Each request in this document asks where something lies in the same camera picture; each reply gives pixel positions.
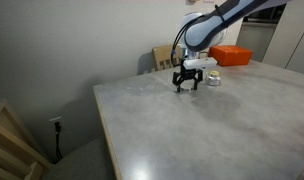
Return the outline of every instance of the table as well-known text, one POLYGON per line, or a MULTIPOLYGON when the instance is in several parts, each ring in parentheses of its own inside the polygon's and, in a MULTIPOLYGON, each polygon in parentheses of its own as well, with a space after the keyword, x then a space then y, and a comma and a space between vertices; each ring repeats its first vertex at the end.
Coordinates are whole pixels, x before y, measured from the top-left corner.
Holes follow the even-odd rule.
POLYGON ((253 61, 212 69, 221 86, 191 92, 176 93, 175 69, 94 86, 118 179, 297 178, 304 75, 253 61))

